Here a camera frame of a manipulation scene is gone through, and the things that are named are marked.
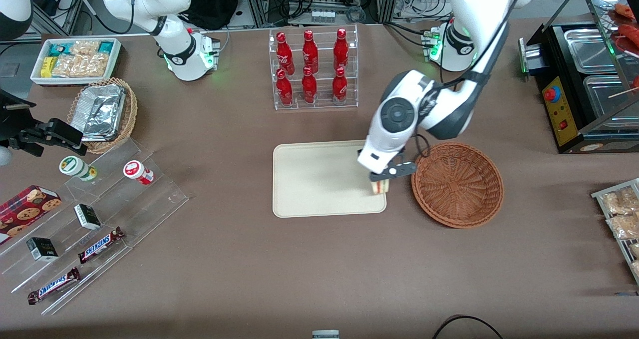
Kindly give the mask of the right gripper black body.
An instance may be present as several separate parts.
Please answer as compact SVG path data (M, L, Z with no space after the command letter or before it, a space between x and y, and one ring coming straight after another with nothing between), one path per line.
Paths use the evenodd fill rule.
M30 109L36 104L1 90L0 94L0 145L9 147L9 139L23 130L35 126Z

